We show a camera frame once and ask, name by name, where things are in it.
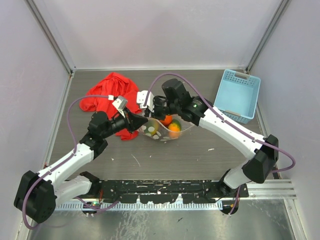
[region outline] red cloth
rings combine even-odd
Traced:
[[[101,80],[96,86],[91,88],[87,95],[113,95],[123,96],[128,100],[126,107],[134,114],[141,113],[137,105],[137,85],[129,78],[116,73],[110,73],[105,79]],[[116,114],[117,110],[112,105],[112,101],[104,97],[88,97],[80,101],[79,107],[85,112],[104,111],[109,119]],[[138,136],[138,131],[129,133],[124,129],[115,134],[121,136],[121,140],[131,140]]]

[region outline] blue plastic basket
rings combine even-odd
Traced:
[[[247,124],[255,116],[261,79],[226,69],[214,105],[234,121]]]

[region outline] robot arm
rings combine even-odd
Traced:
[[[213,109],[217,114],[223,116],[222,121],[213,113],[200,97],[191,97],[181,81],[171,79],[162,85],[164,96],[153,96],[147,98],[147,91],[141,91],[137,95],[137,103],[144,109],[146,117],[163,120],[166,115],[178,114],[183,120],[192,122],[196,126],[207,129],[235,146],[246,158],[246,161],[238,167],[229,169],[220,180],[220,191],[225,195],[234,192],[240,185],[255,182],[262,184],[271,172],[278,160],[278,152],[266,147],[256,140],[267,142],[278,146],[278,139],[270,135],[267,138],[254,133],[237,122],[229,119],[216,107]],[[233,127],[233,124],[240,130],[254,137],[254,140],[246,137]]]
[[[71,174],[83,165],[97,158],[107,147],[105,140],[109,136],[127,129],[133,132],[145,124],[152,117],[159,120],[165,119],[166,115],[178,114],[184,121],[191,122],[196,126],[205,128],[234,145],[245,157],[246,161],[236,168],[229,169],[219,181],[219,191],[224,196],[234,193],[240,185],[248,182],[263,183],[272,167],[278,160],[278,152],[259,144],[255,140],[265,141],[278,146],[278,139],[272,135],[264,138],[262,135],[251,132],[240,124],[228,119],[222,112],[214,107],[214,110],[223,116],[228,123],[232,123],[242,131],[250,134],[255,140],[251,140],[232,128],[227,122],[217,117],[201,100],[200,97],[191,97],[182,82],[177,79],[166,81],[162,85],[164,96],[153,96],[148,91],[137,94],[137,104],[144,110],[144,116],[131,113],[126,108],[127,100],[119,96],[112,103],[118,110],[118,114],[109,120],[105,112],[99,111],[92,115],[87,134],[79,141],[76,152],[71,151],[53,165],[40,170],[37,173],[26,172],[20,181],[20,185],[14,200],[14,206],[23,209],[25,196],[31,186],[46,175],[32,190],[26,200],[26,214],[37,223],[47,220],[55,207],[79,195],[96,196],[101,189],[100,180],[88,172],[65,181]]]
[[[100,180],[88,172],[82,172],[80,176],[70,181],[65,180],[104,151],[108,146],[106,138],[123,129],[127,129],[129,132],[136,131],[148,122],[146,117],[130,112],[126,108],[126,103],[127,100],[123,97],[116,98],[112,104],[118,110],[118,114],[111,120],[105,112],[95,112],[87,128],[88,132],[77,144],[75,153],[73,150],[70,151],[57,162],[37,173],[26,172],[21,178],[14,206],[22,211],[27,192],[39,178],[48,172],[50,174],[46,175],[36,185],[26,200],[26,215],[37,223],[46,221],[56,206],[65,201],[84,194],[92,196],[97,194],[101,188]]]

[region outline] orange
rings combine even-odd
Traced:
[[[169,136],[172,139],[178,138],[180,136],[181,132],[181,125],[180,122],[176,119],[174,119],[168,126],[169,131]]]
[[[167,115],[165,116],[164,120],[159,120],[160,123],[162,123],[164,126],[168,126],[171,122],[172,122],[172,116],[171,115]]]

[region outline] gray wall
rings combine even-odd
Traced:
[[[280,146],[296,157],[292,179],[304,226],[319,239],[320,1],[293,0],[252,74],[261,77],[258,103]],[[288,166],[281,156],[278,165]]]
[[[246,67],[280,1],[35,0],[77,69]]]
[[[21,222],[21,176],[41,167],[68,74],[23,0],[0,1],[0,239]]]

